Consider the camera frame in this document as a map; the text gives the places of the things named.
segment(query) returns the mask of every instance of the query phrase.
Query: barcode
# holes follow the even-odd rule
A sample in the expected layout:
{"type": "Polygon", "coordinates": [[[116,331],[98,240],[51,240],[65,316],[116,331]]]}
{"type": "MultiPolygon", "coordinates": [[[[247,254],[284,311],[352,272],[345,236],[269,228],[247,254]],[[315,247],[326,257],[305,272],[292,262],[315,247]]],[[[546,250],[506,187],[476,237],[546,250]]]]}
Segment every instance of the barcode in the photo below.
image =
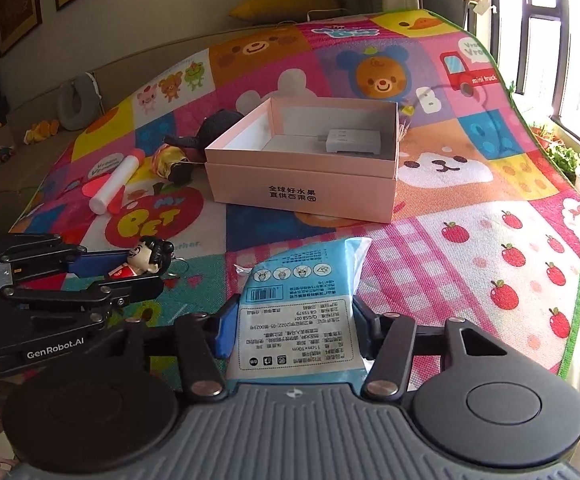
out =
{"type": "Polygon", "coordinates": [[[257,301],[269,301],[269,300],[282,300],[283,299],[283,286],[257,286],[256,288],[251,288],[247,292],[247,300],[250,303],[256,303],[257,301]]]}

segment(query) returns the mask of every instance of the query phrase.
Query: figurine head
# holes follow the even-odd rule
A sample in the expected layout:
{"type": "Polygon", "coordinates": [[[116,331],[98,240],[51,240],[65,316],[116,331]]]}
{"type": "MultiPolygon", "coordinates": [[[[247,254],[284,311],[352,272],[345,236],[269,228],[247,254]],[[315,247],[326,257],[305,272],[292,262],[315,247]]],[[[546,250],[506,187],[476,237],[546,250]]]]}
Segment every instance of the figurine head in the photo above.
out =
{"type": "Polygon", "coordinates": [[[128,251],[128,265],[137,274],[151,272],[156,274],[169,267],[174,245],[154,236],[142,236],[134,249],[128,251]]]}

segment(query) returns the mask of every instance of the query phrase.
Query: yellow pillow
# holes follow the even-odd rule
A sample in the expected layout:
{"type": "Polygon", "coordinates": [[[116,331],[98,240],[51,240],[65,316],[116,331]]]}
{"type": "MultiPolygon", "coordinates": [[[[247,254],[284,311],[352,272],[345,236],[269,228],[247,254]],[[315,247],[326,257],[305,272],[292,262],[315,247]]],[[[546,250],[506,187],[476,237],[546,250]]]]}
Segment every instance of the yellow pillow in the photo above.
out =
{"type": "Polygon", "coordinates": [[[341,0],[245,0],[230,11],[238,20],[263,25],[285,21],[305,22],[311,10],[339,9],[341,0]]]}

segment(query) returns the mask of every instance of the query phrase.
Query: white cylindrical toy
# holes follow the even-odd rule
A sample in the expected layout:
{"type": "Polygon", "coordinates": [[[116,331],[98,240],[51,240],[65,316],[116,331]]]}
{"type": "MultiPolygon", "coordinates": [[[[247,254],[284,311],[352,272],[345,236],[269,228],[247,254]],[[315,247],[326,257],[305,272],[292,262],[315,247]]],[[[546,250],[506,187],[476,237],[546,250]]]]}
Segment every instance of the white cylindrical toy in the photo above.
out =
{"type": "Polygon", "coordinates": [[[103,215],[108,210],[110,201],[116,196],[119,190],[130,180],[134,172],[144,163],[145,153],[143,150],[135,148],[122,160],[121,164],[116,167],[108,180],[101,186],[101,189],[90,199],[90,210],[97,214],[103,215]]]}

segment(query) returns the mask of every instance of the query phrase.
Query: gray neck pillow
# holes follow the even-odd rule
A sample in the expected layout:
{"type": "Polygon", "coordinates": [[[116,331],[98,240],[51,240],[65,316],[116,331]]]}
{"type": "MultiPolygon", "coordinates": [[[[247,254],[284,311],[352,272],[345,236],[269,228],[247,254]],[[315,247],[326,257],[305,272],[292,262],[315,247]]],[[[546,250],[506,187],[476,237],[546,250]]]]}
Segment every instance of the gray neck pillow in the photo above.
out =
{"type": "Polygon", "coordinates": [[[66,130],[87,128],[100,112],[101,95],[92,74],[80,74],[73,81],[60,86],[56,113],[61,126],[66,130]]]}

